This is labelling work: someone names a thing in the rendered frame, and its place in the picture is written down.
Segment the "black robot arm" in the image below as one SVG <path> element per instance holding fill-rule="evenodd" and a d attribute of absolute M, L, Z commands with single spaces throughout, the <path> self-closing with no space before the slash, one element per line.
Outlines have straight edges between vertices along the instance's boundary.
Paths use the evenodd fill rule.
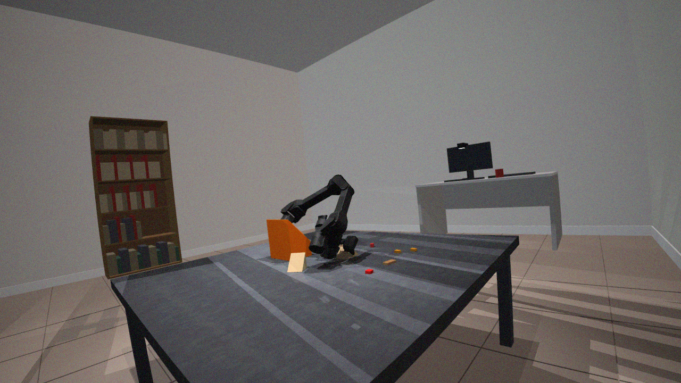
<path fill-rule="evenodd" d="M 330 179 L 326 187 L 318 190 L 316 193 L 310 195 L 305 199 L 296 199 L 287 204 L 282 209 L 282 220 L 289 220 L 292 223 L 297 223 L 301 217 L 305 216 L 306 211 L 330 197 L 331 195 L 340 195 L 336 208 L 330 214 L 328 220 L 327 215 L 318 216 L 315 226 L 315 233 L 309 244 L 309 250 L 315 254 L 320 254 L 326 259 L 333 259 L 337 254 L 338 245 L 333 243 L 347 230 L 347 212 L 350 207 L 351 197 L 354 194 L 354 189 L 341 176 L 336 175 Z M 291 215 L 288 213 L 290 212 Z M 294 216 L 294 217 L 293 217 Z M 333 235 L 334 232 L 334 235 Z M 331 240 L 328 242 L 328 240 Z"/>

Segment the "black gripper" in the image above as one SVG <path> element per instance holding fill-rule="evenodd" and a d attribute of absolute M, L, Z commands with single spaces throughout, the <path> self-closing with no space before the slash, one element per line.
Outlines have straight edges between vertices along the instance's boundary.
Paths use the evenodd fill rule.
<path fill-rule="evenodd" d="M 347 238 L 342 238 L 343 235 L 341 235 L 338 239 L 336 239 L 333 243 L 336 243 L 338 245 L 337 252 L 339 251 L 339 245 L 343 245 L 343 249 L 346 252 L 350 252 L 351 254 L 355 254 L 355 247 L 356 244 L 358 243 L 358 238 L 357 237 L 347 237 Z"/>

